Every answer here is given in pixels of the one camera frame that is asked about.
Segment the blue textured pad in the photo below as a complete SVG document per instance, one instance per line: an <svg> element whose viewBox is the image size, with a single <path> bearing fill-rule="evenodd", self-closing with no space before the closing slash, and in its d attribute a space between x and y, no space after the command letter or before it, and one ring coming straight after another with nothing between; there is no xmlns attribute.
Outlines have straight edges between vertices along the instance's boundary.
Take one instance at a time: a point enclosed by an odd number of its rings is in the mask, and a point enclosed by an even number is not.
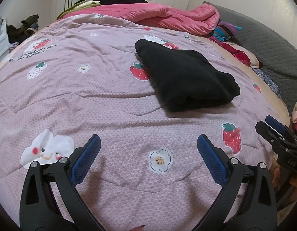
<svg viewBox="0 0 297 231"><path fill-rule="evenodd" d="M265 118L265 122L271 126L274 130L276 130L277 132L279 132L280 134L283 134L285 132L285 127L282 123L278 122L275 118L271 117L271 116L267 116Z"/></svg>
<svg viewBox="0 0 297 231"><path fill-rule="evenodd" d="M228 181L226 178L226 168L203 135L199 136L197 146L214 181L225 187Z"/></svg>
<svg viewBox="0 0 297 231"><path fill-rule="evenodd" d="M70 182L72 186L76 186L83 182L89 168L92 166L96 156L101 148L101 140L99 136L96 136L88 147L83 151L75 165L71 170Z"/></svg>

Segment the white strawberry print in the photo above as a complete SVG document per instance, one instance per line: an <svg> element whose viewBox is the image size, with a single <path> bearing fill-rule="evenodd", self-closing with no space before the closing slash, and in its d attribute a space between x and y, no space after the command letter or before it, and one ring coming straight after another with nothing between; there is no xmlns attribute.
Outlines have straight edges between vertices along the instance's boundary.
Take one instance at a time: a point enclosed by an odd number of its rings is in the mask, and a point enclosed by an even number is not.
<svg viewBox="0 0 297 231"><path fill-rule="evenodd" d="M32 80L35 77L39 76L41 72L45 70L46 67L47 67L47 63L43 61L38 63L37 66L31 68L28 73L28 80Z"/></svg>

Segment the multicolored cushion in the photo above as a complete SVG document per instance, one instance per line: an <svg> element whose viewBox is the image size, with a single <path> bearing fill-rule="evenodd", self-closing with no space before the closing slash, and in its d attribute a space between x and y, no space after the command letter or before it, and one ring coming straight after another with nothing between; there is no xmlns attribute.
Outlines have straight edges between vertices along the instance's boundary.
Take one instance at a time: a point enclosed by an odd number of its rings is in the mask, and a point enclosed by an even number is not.
<svg viewBox="0 0 297 231"><path fill-rule="evenodd" d="M242 30L241 27L234 26L229 22L220 20L217 27L213 31L213 36L219 41L228 41L240 30Z"/></svg>

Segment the pink blanket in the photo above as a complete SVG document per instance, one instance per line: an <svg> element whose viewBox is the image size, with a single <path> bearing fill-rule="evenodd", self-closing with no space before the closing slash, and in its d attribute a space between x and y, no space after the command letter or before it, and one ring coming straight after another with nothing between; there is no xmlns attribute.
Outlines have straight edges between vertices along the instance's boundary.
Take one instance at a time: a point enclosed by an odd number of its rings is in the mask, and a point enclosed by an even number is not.
<svg viewBox="0 0 297 231"><path fill-rule="evenodd" d="M75 11L63 18L95 13L197 36L207 35L213 31L219 21L219 12L209 4L202 4L192 11L182 11L156 3L103 5Z"/></svg>

